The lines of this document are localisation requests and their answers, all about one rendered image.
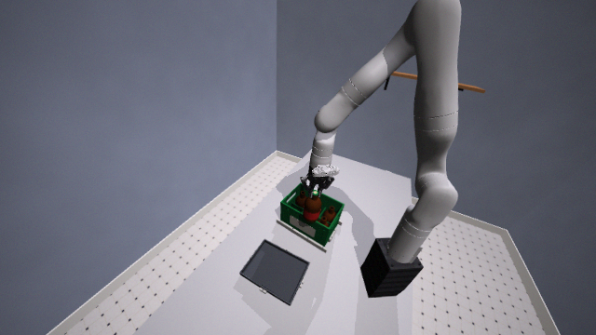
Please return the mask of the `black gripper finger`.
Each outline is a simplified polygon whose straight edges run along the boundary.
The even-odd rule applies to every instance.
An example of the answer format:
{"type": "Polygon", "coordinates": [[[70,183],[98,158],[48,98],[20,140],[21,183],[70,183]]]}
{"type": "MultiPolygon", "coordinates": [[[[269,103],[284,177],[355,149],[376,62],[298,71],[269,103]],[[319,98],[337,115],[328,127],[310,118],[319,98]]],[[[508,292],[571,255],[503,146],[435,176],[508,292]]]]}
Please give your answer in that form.
{"type": "Polygon", "coordinates": [[[323,189],[329,188],[329,186],[332,184],[333,181],[334,181],[333,176],[329,176],[329,178],[327,180],[325,180],[325,182],[324,182],[323,178],[320,179],[320,184],[318,185],[318,197],[321,196],[323,189]]]}
{"type": "Polygon", "coordinates": [[[311,182],[309,183],[309,186],[306,184],[307,180],[308,180],[307,176],[306,177],[301,177],[301,182],[302,182],[305,190],[308,191],[308,195],[310,196],[310,198],[312,198],[312,196],[313,196],[313,190],[314,190],[314,188],[315,188],[316,183],[317,183],[318,180],[315,178],[313,180],[313,183],[311,183],[311,182]]]}

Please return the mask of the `grey flat bar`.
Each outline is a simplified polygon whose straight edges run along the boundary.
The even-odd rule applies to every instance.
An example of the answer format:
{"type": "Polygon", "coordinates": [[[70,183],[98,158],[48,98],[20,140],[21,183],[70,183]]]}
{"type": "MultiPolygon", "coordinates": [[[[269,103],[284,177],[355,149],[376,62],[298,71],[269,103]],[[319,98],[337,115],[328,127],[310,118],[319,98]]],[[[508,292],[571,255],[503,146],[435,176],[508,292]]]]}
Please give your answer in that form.
{"type": "MultiPolygon", "coordinates": [[[[292,233],[294,233],[295,235],[298,235],[299,237],[301,237],[303,240],[305,240],[306,242],[308,242],[309,244],[313,245],[314,247],[320,249],[323,252],[327,252],[327,248],[323,247],[321,244],[317,243],[316,241],[312,240],[311,238],[307,237],[306,235],[300,233],[299,231],[295,230],[294,228],[290,227],[287,223],[281,221],[280,219],[277,219],[277,223],[280,224],[281,226],[283,226],[284,228],[286,228],[287,230],[291,231],[292,233]]],[[[338,224],[342,225],[342,221],[339,220],[338,224]]],[[[336,228],[334,229],[331,237],[329,238],[328,242],[331,242],[334,234],[336,233],[336,228]]],[[[304,280],[302,280],[299,288],[302,287],[304,283],[304,280]]],[[[266,290],[264,290],[263,288],[260,288],[260,291],[262,291],[264,294],[266,294],[266,290]]]]}

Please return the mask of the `dark green crate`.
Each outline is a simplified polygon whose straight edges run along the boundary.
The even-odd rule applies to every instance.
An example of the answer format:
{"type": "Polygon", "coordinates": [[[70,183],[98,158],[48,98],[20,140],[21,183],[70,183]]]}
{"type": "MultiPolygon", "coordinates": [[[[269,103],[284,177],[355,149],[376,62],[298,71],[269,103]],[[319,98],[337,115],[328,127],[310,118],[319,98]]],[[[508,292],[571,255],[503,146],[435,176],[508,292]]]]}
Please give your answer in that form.
{"type": "Polygon", "coordinates": [[[322,203],[321,211],[318,217],[318,220],[321,220],[323,212],[330,208],[330,206],[335,207],[336,217],[334,218],[332,224],[329,223],[329,228],[318,221],[309,222],[306,221],[303,217],[304,209],[295,205],[295,199],[302,191],[305,191],[305,196],[309,197],[308,191],[305,190],[304,186],[299,183],[281,202],[280,202],[280,220],[287,223],[290,227],[294,228],[295,230],[299,231],[303,235],[311,238],[312,240],[316,241],[317,243],[321,244],[323,247],[326,246],[327,242],[329,241],[332,232],[338,225],[338,222],[341,217],[340,208],[338,205],[337,200],[322,194],[320,196],[320,200],[322,203]],[[296,193],[295,193],[296,192],[296,193]],[[295,193],[292,199],[287,203],[287,200],[295,193]],[[339,211],[339,212],[338,212],[339,211]],[[337,213],[338,212],[338,213],[337,213]]]}

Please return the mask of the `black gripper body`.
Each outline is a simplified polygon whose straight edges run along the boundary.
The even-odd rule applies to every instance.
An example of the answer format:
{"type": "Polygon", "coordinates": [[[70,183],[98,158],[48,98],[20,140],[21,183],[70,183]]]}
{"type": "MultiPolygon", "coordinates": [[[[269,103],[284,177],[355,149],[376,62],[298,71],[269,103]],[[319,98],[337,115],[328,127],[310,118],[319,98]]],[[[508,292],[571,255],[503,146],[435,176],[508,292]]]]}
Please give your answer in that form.
{"type": "MultiPolygon", "coordinates": [[[[310,167],[310,165],[309,165],[308,174],[306,175],[306,176],[307,176],[307,178],[308,178],[308,180],[309,180],[311,183],[313,183],[313,180],[316,178],[316,179],[318,180],[316,184],[320,184],[320,179],[321,179],[321,178],[323,178],[323,177],[313,177],[313,176],[312,176],[312,170],[313,170],[313,168],[312,168],[312,167],[310,167]]],[[[324,177],[323,179],[324,179],[324,181],[325,181],[325,180],[327,180],[328,178],[329,178],[329,176],[326,176],[326,177],[324,177]]]]}

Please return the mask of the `brown glass bottle with red label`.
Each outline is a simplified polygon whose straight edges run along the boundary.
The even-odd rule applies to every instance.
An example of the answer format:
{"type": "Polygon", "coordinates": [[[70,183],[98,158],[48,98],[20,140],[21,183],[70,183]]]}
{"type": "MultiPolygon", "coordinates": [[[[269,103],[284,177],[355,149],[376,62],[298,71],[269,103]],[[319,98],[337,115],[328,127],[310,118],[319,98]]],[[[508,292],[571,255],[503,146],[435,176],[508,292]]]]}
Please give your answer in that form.
{"type": "Polygon", "coordinates": [[[303,217],[306,221],[314,222],[318,220],[321,210],[321,200],[318,197],[318,191],[313,190],[312,198],[308,197],[305,200],[303,217]]]}

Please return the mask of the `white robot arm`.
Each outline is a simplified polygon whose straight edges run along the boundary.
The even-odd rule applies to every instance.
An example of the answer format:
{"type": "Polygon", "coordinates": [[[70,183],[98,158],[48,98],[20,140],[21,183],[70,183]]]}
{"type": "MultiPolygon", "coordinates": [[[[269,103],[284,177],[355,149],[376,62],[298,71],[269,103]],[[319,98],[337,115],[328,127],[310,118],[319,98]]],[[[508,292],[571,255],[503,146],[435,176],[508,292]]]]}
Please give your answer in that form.
{"type": "Polygon", "coordinates": [[[446,155],[458,125],[459,0],[418,0],[389,43],[360,68],[316,114],[310,167],[313,177],[339,174],[331,166],[337,128],[405,61],[416,56],[413,118],[417,151],[416,205],[406,208],[386,245],[388,255],[412,263],[458,193],[446,174],[446,155]],[[415,206],[415,208],[414,208],[415,206]]]}

